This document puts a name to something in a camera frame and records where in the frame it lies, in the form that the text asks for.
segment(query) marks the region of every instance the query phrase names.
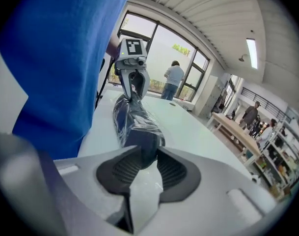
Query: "plastic-wrapped object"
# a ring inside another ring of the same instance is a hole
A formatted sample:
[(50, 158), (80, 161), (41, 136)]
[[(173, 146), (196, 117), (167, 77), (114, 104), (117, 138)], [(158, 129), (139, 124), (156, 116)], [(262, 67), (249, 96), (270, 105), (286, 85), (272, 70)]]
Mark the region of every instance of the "plastic-wrapped object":
[(113, 120), (121, 146), (141, 146), (141, 168), (150, 166), (157, 158), (157, 148), (164, 146), (165, 140), (135, 92), (131, 100), (127, 100), (124, 95), (118, 98), (113, 108)]

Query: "gray shirt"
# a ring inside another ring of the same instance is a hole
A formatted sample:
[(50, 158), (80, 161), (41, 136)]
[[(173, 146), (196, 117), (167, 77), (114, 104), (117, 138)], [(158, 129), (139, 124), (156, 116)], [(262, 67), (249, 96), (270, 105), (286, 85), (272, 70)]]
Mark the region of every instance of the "gray shirt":
[(178, 65), (174, 65), (174, 66), (168, 68), (168, 70), (165, 72), (165, 74), (168, 76), (166, 83), (175, 85), (177, 87), (179, 86), (181, 80), (184, 77), (184, 72), (181, 69), (181, 67)]
[(244, 122), (248, 125), (251, 125), (255, 118), (258, 115), (258, 111), (254, 107), (248, 107), (248, 109), (245, 111), (245, 114), (243, 116)]

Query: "white corrugated ceiling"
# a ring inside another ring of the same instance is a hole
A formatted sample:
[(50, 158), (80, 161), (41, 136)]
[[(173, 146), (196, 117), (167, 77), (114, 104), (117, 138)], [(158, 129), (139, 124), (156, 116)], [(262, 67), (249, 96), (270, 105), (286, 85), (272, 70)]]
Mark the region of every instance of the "white corrugated ceiling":
[[(152, 1), (202, 32), (229, 67), (228, 72), (261, 84), (291, 105), (298, 103), (299, 36), (274, 0)], [(258, 70), (251, 68), (249, 56), (245, 62), (238, 60), (242, 54), (249, 55), (246, 38), (256, 40)]]

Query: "black hair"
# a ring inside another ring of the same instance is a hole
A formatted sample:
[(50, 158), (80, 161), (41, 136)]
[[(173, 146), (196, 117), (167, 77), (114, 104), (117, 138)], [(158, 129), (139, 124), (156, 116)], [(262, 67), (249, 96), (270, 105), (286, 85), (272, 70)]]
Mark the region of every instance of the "black hair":
[(275, 126), (276, 126), (276, 123), (277, 123), (277, 121), (276, 121), (275, 119), (271, 119), (272, 127), (275, 127)]
[(179, 62), (178, 62), (178, 61), (176, 61), (176, 60), (172, 62), (171, 66), (175, 66), (175, 65), (178, 65), (178, 66), (180, 66)]

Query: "blue clothing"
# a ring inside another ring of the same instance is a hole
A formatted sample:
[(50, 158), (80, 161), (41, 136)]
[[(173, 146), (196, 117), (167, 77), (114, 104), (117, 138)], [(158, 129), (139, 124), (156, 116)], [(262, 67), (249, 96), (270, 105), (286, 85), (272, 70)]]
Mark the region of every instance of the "blue clothing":
[(166, 83), (161, 94), (161, 99), (172, 100), (174, 94), (177, 92), (178, 87), (172, 84)]
[(0, 33), (0, 53), (28, 94), (13, 133), (53, 159), (76, 157), (91, 127), (100, 66), (126, 1), (23, 0)]
[(179, 86), (181, 80), (184, 77), (184, 72), (179, 65), (174, 65), (165, 72), (167, 77), (167, 84), (175, 85), (176, 87)]

